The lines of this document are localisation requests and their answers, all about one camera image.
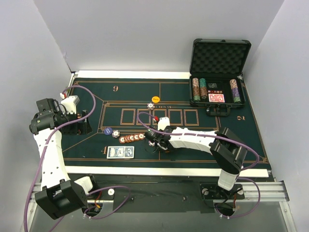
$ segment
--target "black game mat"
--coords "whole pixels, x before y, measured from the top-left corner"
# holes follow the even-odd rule
[[[260,155],[256,168],[271,169],[243,81],[241,85],[245,89],[247,103],[241,109],[232,110],[228,117],[207,116],[206,108],[190,106],[188,79],[76,78],[74,85],[90,89],[96,96],[97,107],[89,117],[92,133],[62,136],[62,150],[67,166],[218,168],[212,155],[206,152],[179,149],[173,153],[152,153],[154,148],[145,140],[121,144],[112,135],[103,133],[106,127],[118,130],[120,136],[145,132],[145,128],[137,122],[137,113],[149,112],[147,103],[151,102],[153,96],[159,96],[161,101],[155,104],[156,108],[152,112],[155,116],[168,116],[171,125],[194,131],[228,127]],[[71,94],[80,98],[79,112],[91,110],[92,99],[87,92],[74,89]],[[155,126],[148,116],[142,115],[141,119],[147,125]],[[134,146],[134,159],[106,159],[107,147],[117,145]],[[244,166],[254,160],[255,156],[248,152]]]

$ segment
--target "row of red poker chips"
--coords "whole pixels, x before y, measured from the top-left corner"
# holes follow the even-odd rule
[[[134,142],[134,141],[143,140],[144,138],[145,138],[145,135],[143,133],[130,134],[130,135],[127,135],[127,136],[120,137],[119,142],[121,144],[131,143],[131,142]]]

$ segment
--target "gray wall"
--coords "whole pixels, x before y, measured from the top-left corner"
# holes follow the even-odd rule
[[[34,0],[73,71],[189,70],[196,38],[247,39],[283,0]]]
[[[246,83],[273,172],[284,180],[298,231],[309,220],[309,2],[285,0]]]
[[[2,0],[0,22],[0,231],[16,232],[39,160],[36,101],[59,99],[70,71],[32,0]]]

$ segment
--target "poker chip case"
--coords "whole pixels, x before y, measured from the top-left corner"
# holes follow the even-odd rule
[[[247,40],[194,40],[190,64],[190,104],[206,107],[209,116],[228,116],[231,108],[243,107],[245,98],[238,76],[242,75],[250,48],[251,43]],[[223,93],[224,102],[211,102],[213,98],[209,97],[200,100],[194,98],[192,83],[196,78],[206,80],[208,93]],[[237,83],[240,103],[233,100],[234,93],[230,85],[233,79]]]

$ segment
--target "playing card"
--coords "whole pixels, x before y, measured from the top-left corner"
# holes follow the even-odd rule
[[[107,148],[107,159],[132,159],[134,158],[133,146],[109,146]]]
[[[225,102],[223,94],[208,94],[209,102]]]

